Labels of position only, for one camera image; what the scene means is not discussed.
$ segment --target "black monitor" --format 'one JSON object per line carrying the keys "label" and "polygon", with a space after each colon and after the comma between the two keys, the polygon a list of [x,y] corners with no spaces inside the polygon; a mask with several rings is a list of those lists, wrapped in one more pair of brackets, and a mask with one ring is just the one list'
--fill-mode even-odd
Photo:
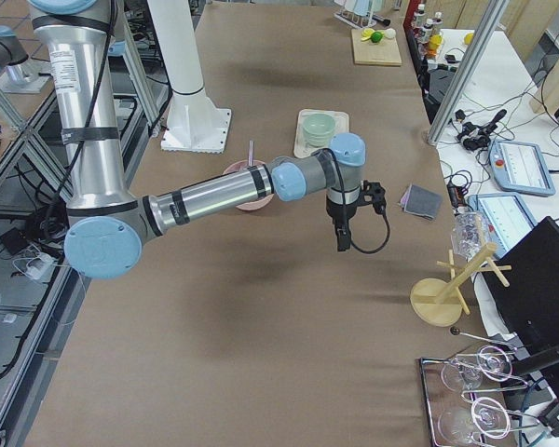
{"label": "black monitor", "polygon": [[[491,273],[484,280],[508,329],[530,355],[559,345],[559,226],[546,217],[497,264],[511,265],[510,287]],[[540,372],[559,399],[559,364]]]}

